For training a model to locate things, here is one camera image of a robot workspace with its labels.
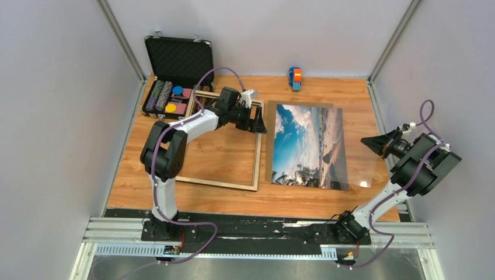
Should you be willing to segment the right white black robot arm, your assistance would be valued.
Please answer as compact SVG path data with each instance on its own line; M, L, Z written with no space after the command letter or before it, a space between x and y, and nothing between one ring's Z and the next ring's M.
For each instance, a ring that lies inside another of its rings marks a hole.
M392 155L399 160L391 168L390 180L379 194L339 215L333 236L344 244L357 243L369 235L374 222L397 204L428 194L462 160L450 150L449 144L433 134L421 134L409 143L398 128L387 134L362 138L361 143L383 159Z

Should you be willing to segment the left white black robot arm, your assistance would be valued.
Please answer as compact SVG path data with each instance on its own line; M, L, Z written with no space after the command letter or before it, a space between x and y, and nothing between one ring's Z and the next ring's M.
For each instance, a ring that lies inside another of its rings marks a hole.
M165 241L174 240L182 222L175 219L178 210L175 199L177 175L181 172L188 144L227 124L254 134L267 132L263 110L253 106L257 96L254 89L239 92L224 87L216 100L202 104L196 100L199 110L175 122L157 121L151 128L140 155L152 187L150 223Z

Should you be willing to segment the clear acrylic sheet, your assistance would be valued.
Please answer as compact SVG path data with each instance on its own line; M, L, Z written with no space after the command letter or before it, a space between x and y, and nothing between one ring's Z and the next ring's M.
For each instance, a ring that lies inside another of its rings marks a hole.
M341 179L342 183L361 188L372 187L378 155L362 143L361 139L376 134L374 130L344 127L345 176Z

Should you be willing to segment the beach landscape photo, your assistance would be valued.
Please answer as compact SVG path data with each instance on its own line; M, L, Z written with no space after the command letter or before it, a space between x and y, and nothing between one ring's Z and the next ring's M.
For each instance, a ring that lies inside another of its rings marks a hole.
M332 104L272 104L271 183L349 189L343 112Z

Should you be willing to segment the wooden picture frame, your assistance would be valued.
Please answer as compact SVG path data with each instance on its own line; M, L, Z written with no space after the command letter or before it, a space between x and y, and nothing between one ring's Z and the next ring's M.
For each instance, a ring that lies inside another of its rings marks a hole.
M237 131L232 124L193 140L186 149L181 183L257 191L262 135Z

